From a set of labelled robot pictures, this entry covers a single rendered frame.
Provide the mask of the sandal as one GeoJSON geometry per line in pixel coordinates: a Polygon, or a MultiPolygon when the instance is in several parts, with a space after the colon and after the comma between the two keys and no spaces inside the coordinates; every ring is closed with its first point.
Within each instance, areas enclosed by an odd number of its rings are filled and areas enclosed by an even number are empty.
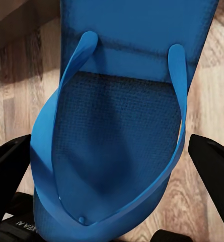
{"type": "Polygon", "coordinates": [[[157,208],[219,0],[60,0],[59,88],[30,141],[47,242],[109,242],[157,208]]]}

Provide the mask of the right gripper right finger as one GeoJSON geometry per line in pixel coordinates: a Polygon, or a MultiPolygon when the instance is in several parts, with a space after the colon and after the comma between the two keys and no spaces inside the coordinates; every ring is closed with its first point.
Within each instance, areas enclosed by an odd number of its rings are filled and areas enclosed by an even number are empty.
{"type": "Polygon", "coordinates": [[[192,134],[188,153],[224,222],[224,146],[192,134]]]}

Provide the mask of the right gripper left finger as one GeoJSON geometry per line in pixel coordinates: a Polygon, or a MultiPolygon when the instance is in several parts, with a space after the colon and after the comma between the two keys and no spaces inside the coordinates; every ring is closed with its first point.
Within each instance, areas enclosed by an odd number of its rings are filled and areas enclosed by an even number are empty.
{"type": "Polygon", "coordinates": [[[21,136],[0,146],[0,223],[30,164],[31,136],[21,136]]]}

